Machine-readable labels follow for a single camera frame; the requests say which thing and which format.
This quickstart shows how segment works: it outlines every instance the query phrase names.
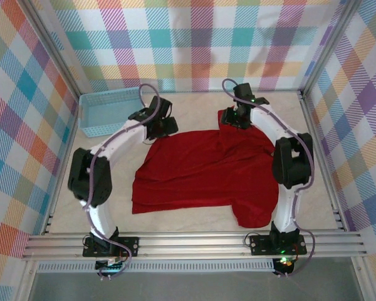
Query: red cloth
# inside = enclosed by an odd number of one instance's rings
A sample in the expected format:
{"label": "red cloth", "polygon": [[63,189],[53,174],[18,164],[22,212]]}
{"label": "red cloth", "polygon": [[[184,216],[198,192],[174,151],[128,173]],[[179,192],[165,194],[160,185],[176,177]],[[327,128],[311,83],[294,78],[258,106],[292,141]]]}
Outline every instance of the red cloth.
{"label": "red cloth", "polygon": [[231,205],[240,226],[266,226],[278,198],[274,146],[255,127],[219,128],[158,139],[135,174],[132,213]]}

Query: plaid wall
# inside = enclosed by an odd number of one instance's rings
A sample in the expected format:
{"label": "plaid wall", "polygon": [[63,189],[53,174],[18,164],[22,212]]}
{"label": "plaid wall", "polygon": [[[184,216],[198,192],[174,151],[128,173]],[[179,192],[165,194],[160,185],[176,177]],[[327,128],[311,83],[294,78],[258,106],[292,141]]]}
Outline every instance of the plaid wall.
{"label": "plaid wall", "polygon": [[376,285],[376,0],[364,0],[311,93],[340,204],[367,242]]}
{"label": "plaid wall", "polygon": [[83,92],[220,90],[226,77],[297,89],[345,2],[34,0]]}
{"label": "plaid wall", "polygon": [[42,225],[76,105],[16,0],[0,0],[0,300]]}

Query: table surface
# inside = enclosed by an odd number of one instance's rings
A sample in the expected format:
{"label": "table surface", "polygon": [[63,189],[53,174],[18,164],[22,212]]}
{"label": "table surface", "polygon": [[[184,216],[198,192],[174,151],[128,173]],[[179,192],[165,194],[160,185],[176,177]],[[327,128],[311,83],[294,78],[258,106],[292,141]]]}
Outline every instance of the table surface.
{"label": "table surface", "polygon": [[[218,129],[218,110],[233,104],[222,92],[212,93],[165,93],[162,97],[173,103],[172,115],[176,118],[179,132],[191,130]],[[270,101],[274,111],[292,128],[307,132],[298,96],[295,92],[259,92],[257,97]],[[152,99],[145,94],[145,103]],[[73,141],[71,154],[79,147],[90,148],[106,137],[87,138],[80,130]],[[112,171],[113,191],[108,202],[113,219],[120,232],[126,231],[229,231],[242,230],[238,226],[230,206],[203,207],[132,214],[132,183],[135,171],[144,162],[150,146],[137,145],[132,152],[122,157]],[[81,205],[67,188],[70,174],[70,162],[59,193],[55,214],[51,223],[51,233],[84,233],[90,227]],[[336,223],[332,206],[326,191],[320,168],[315,162],[315,183],[304,192],[297,215],[297,221],[303,228],[335,229]]]}

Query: light blue basket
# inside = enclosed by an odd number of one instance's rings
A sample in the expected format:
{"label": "light blue basket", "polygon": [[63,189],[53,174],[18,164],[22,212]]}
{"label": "light blue basket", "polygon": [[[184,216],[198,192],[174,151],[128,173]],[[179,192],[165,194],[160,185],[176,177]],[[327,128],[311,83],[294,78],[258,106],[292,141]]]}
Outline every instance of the light blue basket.
{"label": "light blue basket", "polygon": [[78,127],[88,137],[111,135],[142,108],[138,87],[81,95]]}

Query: purple cable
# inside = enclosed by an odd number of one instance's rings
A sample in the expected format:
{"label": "purple cable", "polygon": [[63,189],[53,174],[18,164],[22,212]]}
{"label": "purple cable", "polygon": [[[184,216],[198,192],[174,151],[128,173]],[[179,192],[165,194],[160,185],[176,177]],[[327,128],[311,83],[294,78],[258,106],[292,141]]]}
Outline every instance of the purple cable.
{"label": "purple cable", "polygon": [[309,263],[309,261],[312,259],[312,256],[313,254],[315,253],[315,246],[316,246],[316,239],[315,239],[315,236],[314,234],[310,231],[310,230],[307,230],[307,229],[303,229],[299,226],[299,224],[296,222],[295,220],[295,209],[296,209],[296,204],[298,202],[298,196],[299,196],[299,192],[302,191],[302,190],[305,190],[305,189],[308,189],[310,186],[312,186],[313,184],[313,181],[315,180],[315,167],[313,165],[313,159],[312,159],[312,154],[309,150],[309,148],[306,146],[305,142],[303,142],[303,140],[301,138],[298,137],[298,135],[296,135],[295,133],[293,133],[292,131],[290,131],[287,126],[285,126],[285,124],[277,117],[275,116],[275,114],[273,114],[272,112],[270,112],[268,109],[262,107],[261,105],[258,105],[256,103],[253,103],[253,102],[249,102],[249,101],[246,101],[246,100],[243,100],[243,99],[240,99],[238,97],[236,97],[235,95],[229,93],[225,87],[225,83],[226,82],[232,82],[234,83],[235,85],[237,85],[237,82],[235,80],[232,80],[230,78],[226,78],[222,81],[221,83],[221,86],[222,86],[222,89],[223,91],[228,95],[230,96],[231,98],[235,99],[235,101],[237,102],[241,102],[241,103],[246,103],[248,105],[253,105],[255,106],[256,108],[264,111],[265,113],[267,113],[268,115],[272,116],[272,118],[288,133],[290,134],[291,136],[293,136],[303,147],[303,149],[305,150],[306,152],[306,156],[308,157],[308,160],[309,160],[309,163],[310,163],[310,166],[311,166],[311,179],[309,181],[309,183],[303,187],[300,187],[298,188],[296,191],[295,191],[295,196],[294,196],[294,200],[293,200],[293,207],[292,207],[292,210],[291,210],[291,216],[293,217],[293,222],[294,222],[294,225],[300,230],[300,231],[303,231],[303,232],[307,232],[309,233],[309,235],[312,237],[312,250],[311,250],[311,253],[309,254],[309,257],[306,259],[305,263],[300,266],[298,269],[296,269],[293,273],[290,274],[290,277],[296,275],[298,272],[302,271],[302,269],[304,269],[304,267],[306,267],[306,265]]}
{"label": "purple cable", "polygon": [[[148,118],[146,118],[145,120],[135,124],[135,125],[132,125],[130,127],[127,127],[126,129],[123,129],[121,131],[119,131],[118,133],[116,133],[114,136],[111,136],[105,143],[103,143],[103,145],[96,151],[95,155],[93,155],[93,158],[92,158],[92,161],[90,162],[90,172],[89,172],[89,195],[88,195],[88,201],[86,202],[86,204],[84,205],[83,209],[86,211],[86,215],[88,216],[88,222],[90,223],[90,226],[91,228],[96,231],[96,234],[101,238],[103,239],[104,241],[107,241],[108,243],[111,243],[113,245],[116,245],[120,248],[123,248],[124,250],[127,251],[128,253],[128,260],[127,262],[123,265],[123,267],[121,268],[121,270],[119,272],[117,272],[116,274],[114,274],[113,276],[108,276],[108,279],[109,280],[112,280],[118,276],[120,276],[124,270],[126,268],[128,268],[128,266],[130,265],[131,263],[131,260],[132,260],[132,252],[131,250],[121,244],[121,243],[118,243],[116,241],[113,241],[113,240],[109,240],[103,233],[99,232],[97,230],[97,228],[95,227],[95,225],[93,224],[93,221],[92,221],[92,218],[90,217],[90,214],[89,214],[89,206],[91,205],[92,203],[92,199],[93,199],[93,175],[94,175],[94,168],[95,168],[95,162],[96,162],[96,159],[97,157],[99,156],[99,154],[106,148],[106,146],[108,146],[114,139],[116,139],[117,137],[119,137],[120,135],[128,132],[129,130],[132,130],[132,129],[135,129],[149,121],[151,121],[157,114],[157,112],[159,111],[160,109],[160,95],[159,95],[159,92],[156,90],[155,87],[153,87],[152,85],[148,84],[148,83],[143,83],[139,86],[139,90],[138,90],[138,93],[139,93],[139,99],[142,103],[143,106],[145,106],[145,103],[144,101],[142,100],[142,87],[144,86],[148,86],[149,88],[153,89],[153,91],[155,92],[156,96],[157,96],[157,104],[156,104],[156,109],[155,111],[153,112],[153,114],[151,116],[149,116]],[[102,275],[102,269],[99,270],[99,275],[101,276],[101,280],[104,279],[104,276]]]}

